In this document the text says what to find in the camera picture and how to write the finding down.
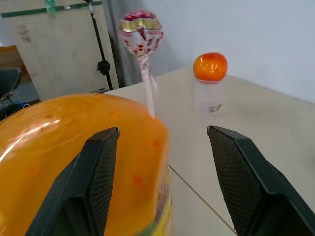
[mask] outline tripod stand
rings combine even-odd
[[[84,1],[87,2],[87,4],[89,5],[89,8],[90,8],[90,13],[91,13],[93,26],[94,26],[94,30],[95,30],[95,34],[96,34],[96,38],[97,38],[98,47],[100,50],[100,54],[102,56],[102,61],[97,63],[97,70],[100,71],[100,73],[102,75],[106,75],[109,90],[113,90],[112,81],[110,80],[110,76],[109,76],[110,64],[105,59],[103,46],[102,46],[102,42],[100,40],[100,36],[99,36],[98,28],[97,28],[97,23],[96,23],[96,19],[95,19],[95,15],[94,15],[94,10],[93,10],[93,6],[92,6],[92,0],[84,0]]]

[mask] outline white table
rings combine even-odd
[[[236,234],[171,170],[174,236]]]
[[[192,66],[159,76],[156,81],[156,115],[170,133],[169,165],[231,228],[234,228],[233,223],[219,187],[206,135],[208,125],[250,137],[315,211],[315,105],[227,76],[223,81],[225,96],[221,110],[204,114],[193,107]],[[146,105],[143,83],[107,94]]]

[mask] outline lollipop wrapper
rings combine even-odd
[[[153,53],[164,34],[156,15],[144,9],[126,14],[120,21],[120,33],[124,46],[139,57]]]

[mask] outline plastic container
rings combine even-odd
[[[193,65],[195,75],[194,106],[204,112],[220,110],[223,98],[222,79],[227,72],[227,61],[220,53],[199,56]]]
[[[220,110],[223,97],[223,83],[195,81],[194,105],[196,109],[205,112]]]

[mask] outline lollipop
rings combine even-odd
[[[158,48],[163,38],[162,25],[153,12],[137,9],[127,13],[121,19],[120,30],[124,46],[132,54],[138,56],[149,113],[151,117],[154,117],[151,84],[155,90],[157,90],[157,84],[150,70],[149,55]]]

